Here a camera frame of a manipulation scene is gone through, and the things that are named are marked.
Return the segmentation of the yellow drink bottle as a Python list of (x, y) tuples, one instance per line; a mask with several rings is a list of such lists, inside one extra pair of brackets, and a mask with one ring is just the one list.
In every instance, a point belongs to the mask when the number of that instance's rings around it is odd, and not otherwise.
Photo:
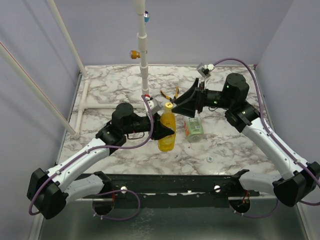
[(176, 140), (176, 117), (172, 112), (173, 104), (167, 102), (164, 106), (164, 112), (160, 116), (161, 126), (164, 130), (163, 136), (158, 140), (158, 149), (162, 152), (169, 152), (174, 149)]

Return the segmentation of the yellow bottle cap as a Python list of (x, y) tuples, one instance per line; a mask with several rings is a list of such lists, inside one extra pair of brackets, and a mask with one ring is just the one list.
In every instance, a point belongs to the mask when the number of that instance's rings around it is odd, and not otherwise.
[(173, 106), (174, 105), (171, 102), (167, 102), (164, 107), (165, 107), (166, 110), (169, 111), (169, 110), (171, 110), (173, 108)]

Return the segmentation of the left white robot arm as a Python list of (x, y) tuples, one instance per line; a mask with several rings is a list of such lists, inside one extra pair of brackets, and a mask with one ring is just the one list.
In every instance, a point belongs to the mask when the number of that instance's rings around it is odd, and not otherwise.
[(175, 134), (173, 128), (161, 123), (159, 106), (155, 100), (146, 100), (144, 106), (146, 115), (139, 116), (131, 104), (120, 103), (112, 113), (111, 120), (83, 149), (48, 170), (36, 169), (31, 174), (26, 194), (30, 200), (29, 214), (41, 214), (49, 220), (71, 201), (95, 194), (101, 198), (107, 197), (111, 185), (106, 175), (98, 172), (82, 179), (80, 175), (116, 150), (124, 149), (130, 134), (148, 132), (147, 138), (152, 140)]

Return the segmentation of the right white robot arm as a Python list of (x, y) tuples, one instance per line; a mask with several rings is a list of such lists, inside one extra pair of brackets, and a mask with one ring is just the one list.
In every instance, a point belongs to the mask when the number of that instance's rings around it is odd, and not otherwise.
[(243, 75), (231, 73), (221, 91), (205, 88), (195, 79), (193, 85), (175, 100), (173, 113), (195, 117), (204, 107), (225, 110), (227, 122), (253, 141), (273, 162), (279, 175), (241, 170), (234, 175), (230, 191), (241, 196), (247, 191), (271, 194), (288, 207), (293, 207), (316, 188), (320, 165), (309, 163), (288, 147), (264, 122), (260, 112), (246, 98), (250, 86)]

